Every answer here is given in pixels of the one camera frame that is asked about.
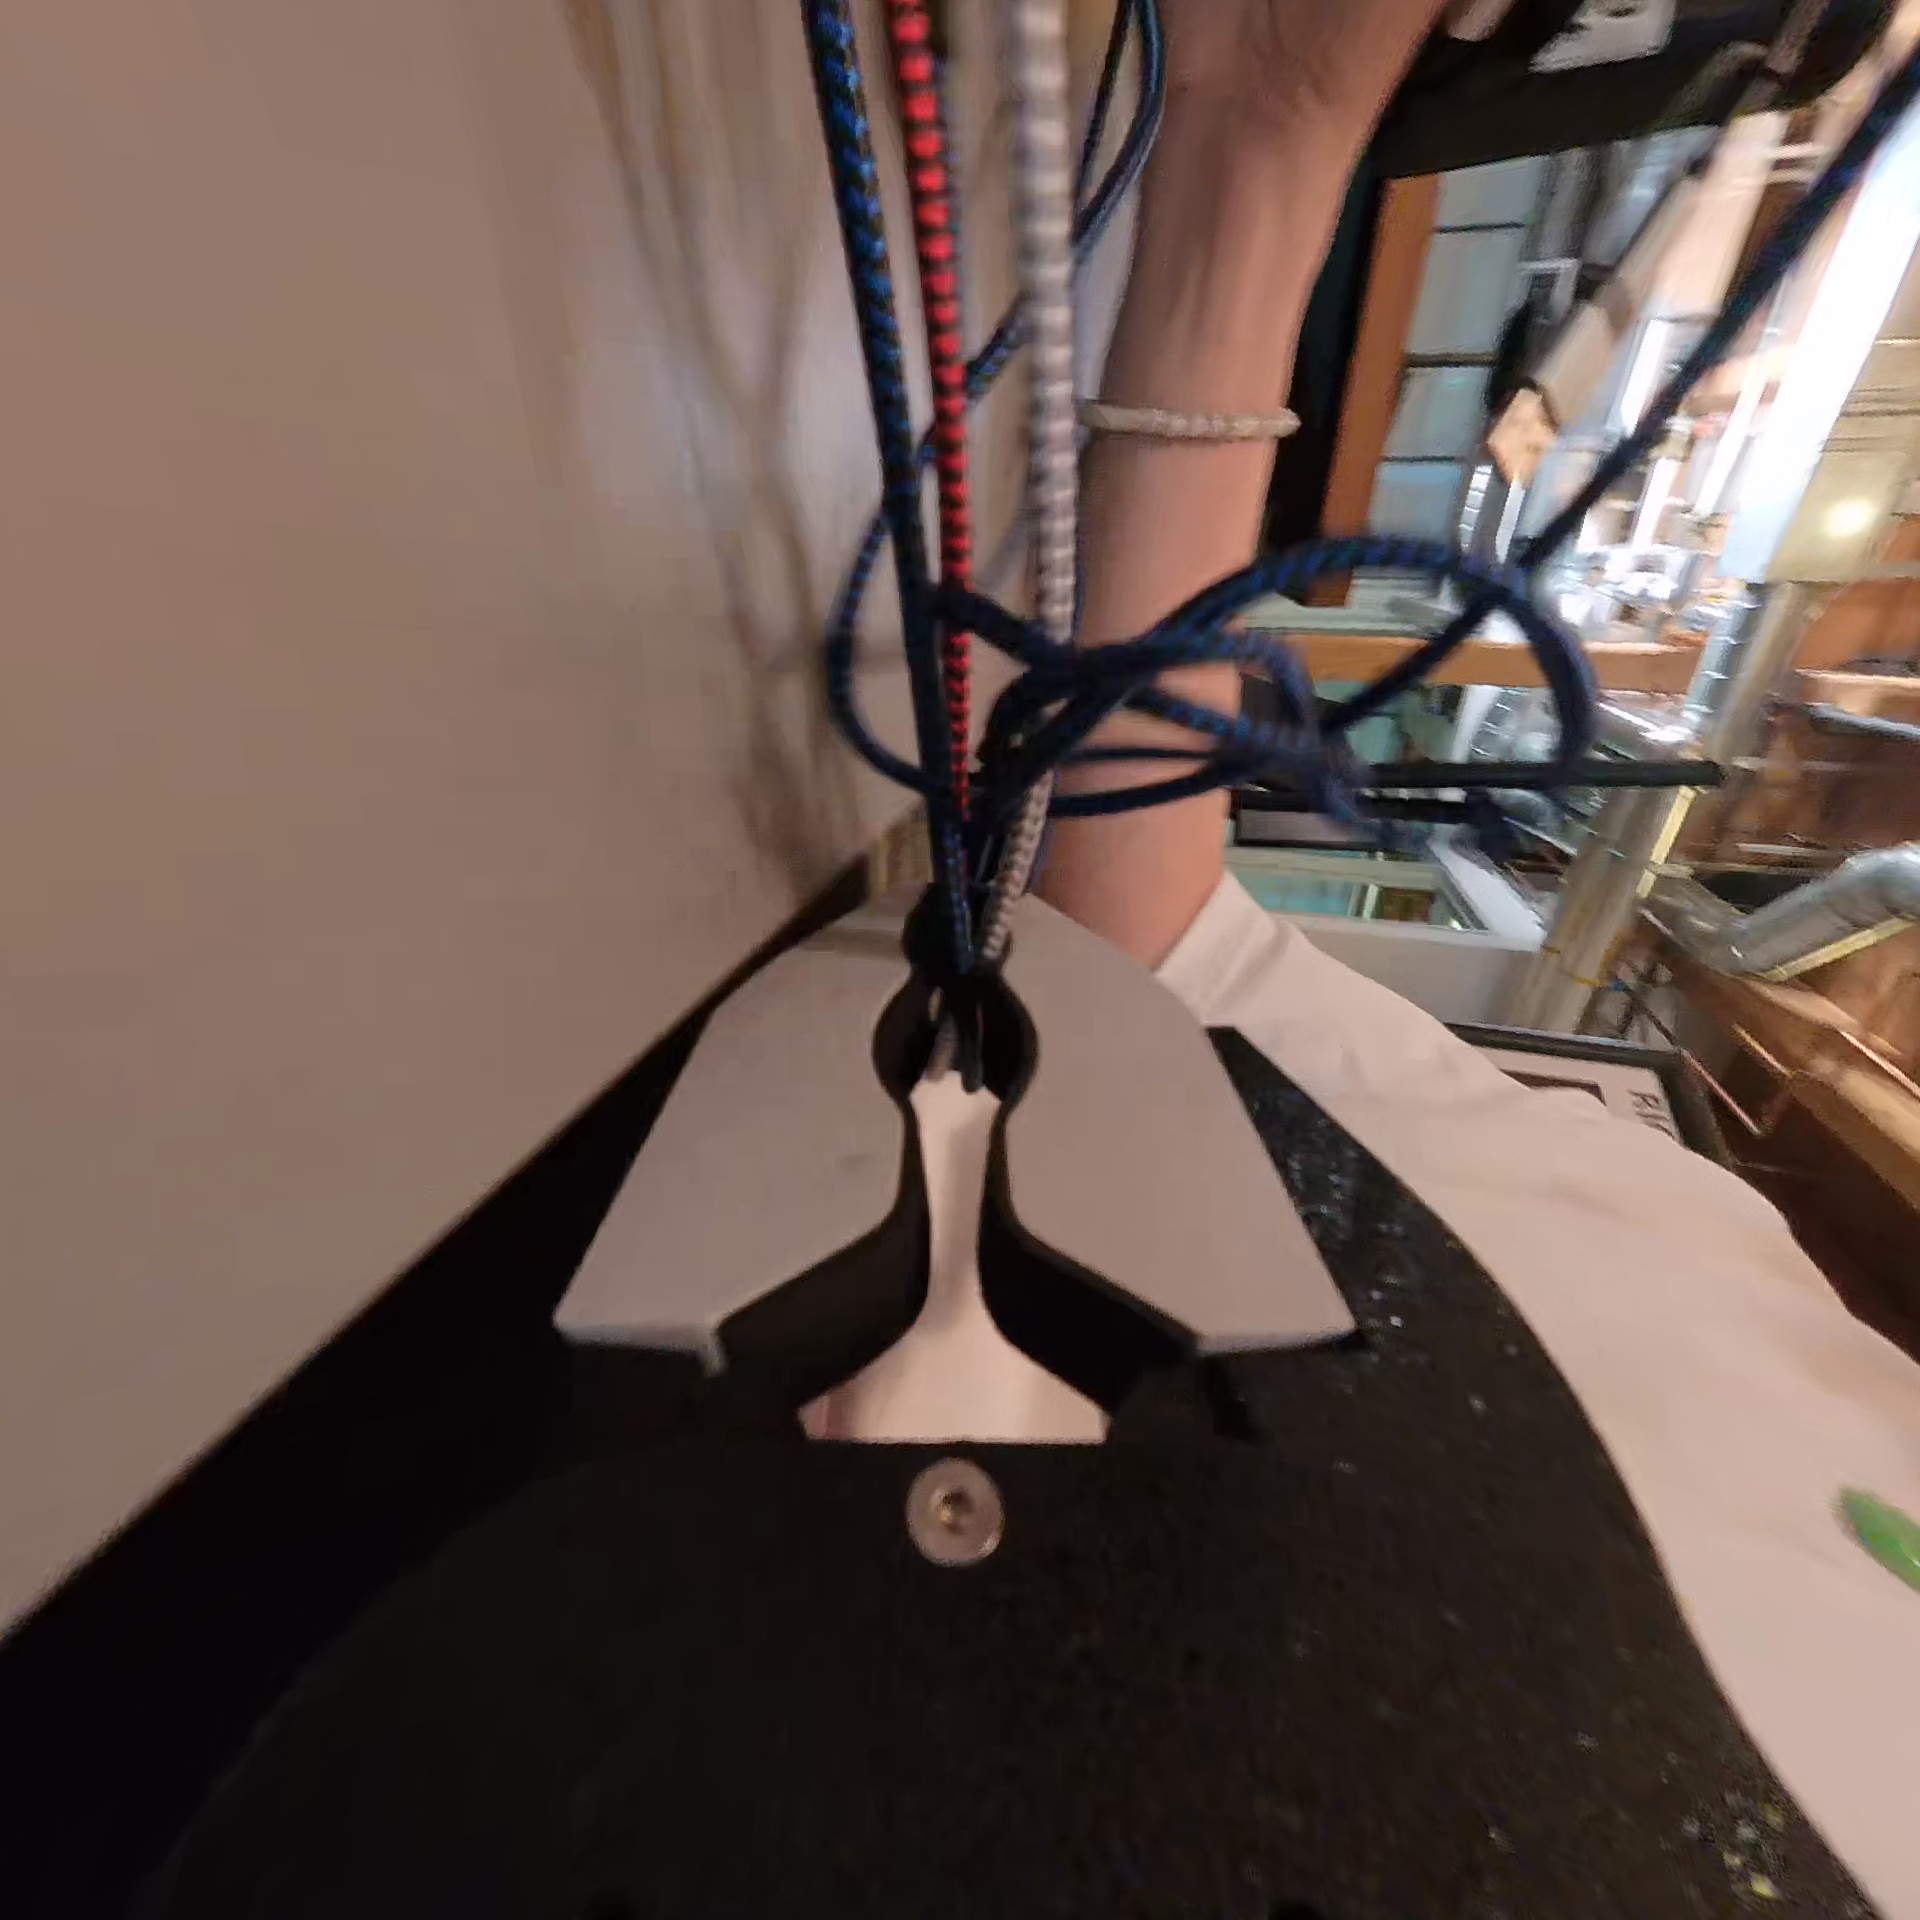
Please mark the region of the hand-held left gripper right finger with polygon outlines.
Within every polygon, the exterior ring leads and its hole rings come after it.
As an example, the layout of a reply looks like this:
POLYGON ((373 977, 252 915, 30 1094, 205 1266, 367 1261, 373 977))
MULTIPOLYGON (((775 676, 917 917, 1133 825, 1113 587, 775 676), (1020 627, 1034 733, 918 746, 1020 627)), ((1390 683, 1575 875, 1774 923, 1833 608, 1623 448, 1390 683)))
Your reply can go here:
POLYGON ((1015 1350, 1190 1362, 1354 1332, 1208 1029, 1152 972, 1024 900, 979 1015, 998 1110, 978 1268, 1015 1350))

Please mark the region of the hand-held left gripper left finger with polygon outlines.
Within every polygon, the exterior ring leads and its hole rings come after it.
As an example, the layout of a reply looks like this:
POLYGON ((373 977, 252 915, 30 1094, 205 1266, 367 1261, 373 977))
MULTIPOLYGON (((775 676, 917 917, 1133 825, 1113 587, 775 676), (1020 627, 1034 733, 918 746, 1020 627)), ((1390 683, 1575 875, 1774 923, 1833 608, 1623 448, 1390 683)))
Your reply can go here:
POLYGON ((860 1372, 918 1316, 917 1123, 876 1067, 903 900, 772 958, 706 1020, 554 1308, 578 1346, 860 1372))

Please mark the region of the person's right forearm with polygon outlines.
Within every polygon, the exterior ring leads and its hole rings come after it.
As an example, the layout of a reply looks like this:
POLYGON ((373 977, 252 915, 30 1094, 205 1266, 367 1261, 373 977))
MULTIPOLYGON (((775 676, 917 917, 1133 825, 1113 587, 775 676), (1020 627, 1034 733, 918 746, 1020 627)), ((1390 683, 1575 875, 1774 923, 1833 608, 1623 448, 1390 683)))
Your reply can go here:
MULTIPOLYGON (((1273 418, 1289 390, 1309 295, 1348 194, 1353 152, 1164 150, 1136 214, 1133 258, 1096 398, 1178 418, 1273 418)), ((1156 441, 1100 429, 1082 465, 1087 647, 1144 637, 1251 561, 1278 445, 1156 441)), ((1221 875, 1217 795, 1054 830, 1041 898, 1142 966, 1184 936, 1221 875)))

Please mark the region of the person's right hand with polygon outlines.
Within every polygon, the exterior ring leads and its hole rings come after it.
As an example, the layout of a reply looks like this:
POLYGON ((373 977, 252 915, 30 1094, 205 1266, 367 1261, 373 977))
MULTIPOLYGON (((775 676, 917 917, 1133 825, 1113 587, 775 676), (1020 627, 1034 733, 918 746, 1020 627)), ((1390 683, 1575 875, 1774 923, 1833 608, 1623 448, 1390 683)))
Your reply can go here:
POLYGON ((1346 179, 1446 2, 1164 2, 1158 156, 1346 179))

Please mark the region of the black framed marker sign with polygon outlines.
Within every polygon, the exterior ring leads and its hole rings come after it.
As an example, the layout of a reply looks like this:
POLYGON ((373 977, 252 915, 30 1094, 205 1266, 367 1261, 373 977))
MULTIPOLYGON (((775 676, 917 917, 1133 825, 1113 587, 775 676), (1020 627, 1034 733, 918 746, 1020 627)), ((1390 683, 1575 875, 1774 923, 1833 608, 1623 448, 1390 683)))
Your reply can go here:
POLYGON ((1528 1089, 1583 1091, 1615 1117, 1734 1166, 1708 1084, 1680 1049, 1462 1020, 1448 1031, 1528 1089))

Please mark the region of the white t-shirt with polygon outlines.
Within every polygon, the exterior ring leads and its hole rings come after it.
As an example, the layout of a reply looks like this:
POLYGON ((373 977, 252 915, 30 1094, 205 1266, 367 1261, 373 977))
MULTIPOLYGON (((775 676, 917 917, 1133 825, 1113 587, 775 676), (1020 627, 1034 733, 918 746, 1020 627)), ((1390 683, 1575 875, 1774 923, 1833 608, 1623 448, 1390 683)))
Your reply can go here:
POLYGON ((1918 1913, 1918 1602, 1837 1500, 1915 1516, 1918 1372, 1732 1174, 1529 1091, 1220 876, 1156 977, 1435 1211, 1583 1404, 1691 1640, 1882 1916, 1918 1913))

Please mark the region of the silver round duct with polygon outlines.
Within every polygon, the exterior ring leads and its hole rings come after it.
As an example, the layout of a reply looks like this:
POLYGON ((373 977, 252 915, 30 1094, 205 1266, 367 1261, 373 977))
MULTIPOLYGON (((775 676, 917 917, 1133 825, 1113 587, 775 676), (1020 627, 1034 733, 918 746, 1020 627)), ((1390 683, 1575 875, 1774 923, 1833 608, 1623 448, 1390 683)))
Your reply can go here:
POLYGON ((1730 769, 1757 742, 1764 706, 1792 666, 1815 606, 1809 587, 1759 587, 1730 634, 1704 647, 1684 697, 1641 707, 1603 704, 1603 733, 1624 743, 1624 769, 1675 776, 1677 783, 1603 790, 1542 945, 1511 982, 1503 1021, 1551 1035, 1583 1029, 1640 901, 1706 789, 1704 767, 1730 769))
POLYGON ((1706 972, 1778 983, 1915 926, 1918 845, 1856 851, 1756 910, 1736 910, 1691 876, 1662 876, 1648 890, 1641 912, 1706 972))

